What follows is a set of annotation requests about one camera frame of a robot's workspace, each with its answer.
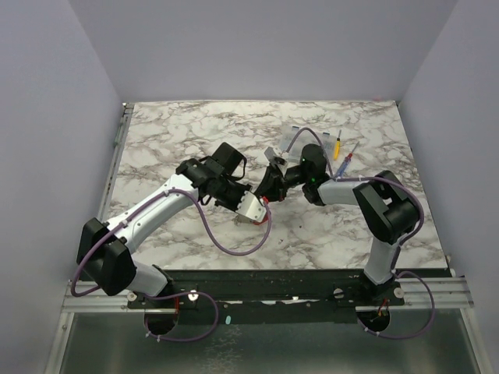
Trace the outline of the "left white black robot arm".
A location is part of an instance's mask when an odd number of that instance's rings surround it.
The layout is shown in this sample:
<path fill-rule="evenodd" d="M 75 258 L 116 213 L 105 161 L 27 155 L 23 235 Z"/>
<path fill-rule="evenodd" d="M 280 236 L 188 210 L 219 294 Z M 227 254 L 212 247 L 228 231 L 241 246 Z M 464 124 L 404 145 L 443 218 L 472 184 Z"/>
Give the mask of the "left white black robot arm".
<path fill-rule="evenodd" d="M 249 220 L 262 221 L 264 205 L 250 185 L 233 175 L 245 164 L 239 151 L 222 143 L 211 156 L 183 161 L 156 192 L 133 208 L 105 222 L 89 220 L 83 226 L 76 273 L 85 273 L 109 296 L 129 290 L 145 294 L 155 307 L 166 306 L 172 298 L 167 275 L 156 266 L 135 261 L 133 252 L 161 225 L 193 204 L 213 201 Z"/>

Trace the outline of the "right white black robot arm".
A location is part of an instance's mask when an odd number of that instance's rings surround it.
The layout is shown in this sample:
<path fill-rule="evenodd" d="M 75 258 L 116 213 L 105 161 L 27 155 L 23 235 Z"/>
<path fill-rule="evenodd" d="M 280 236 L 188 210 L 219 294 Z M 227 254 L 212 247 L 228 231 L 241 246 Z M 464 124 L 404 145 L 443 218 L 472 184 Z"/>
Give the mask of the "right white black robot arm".
<path fill-rule="evenodd" d="M 385 283 L 393 279 L 402 245 L 423 226 L 424 212 L 419 200 L 391 171 L 373 177 L 342 178 L 327 173 L 327 159 L 321 146 L 303 147 L 297 165 L 289 167 L 285 156 L 269 147 L 269 161 L 255 195 L 281 202 L 287 192 L 302 188 L 308 203 L 315 206 L 358 206 L 373 235 L 370 255 L 363 269 L 367 279 L 358 286 L 359 298 L 375 305 L 387 293 Z"/>

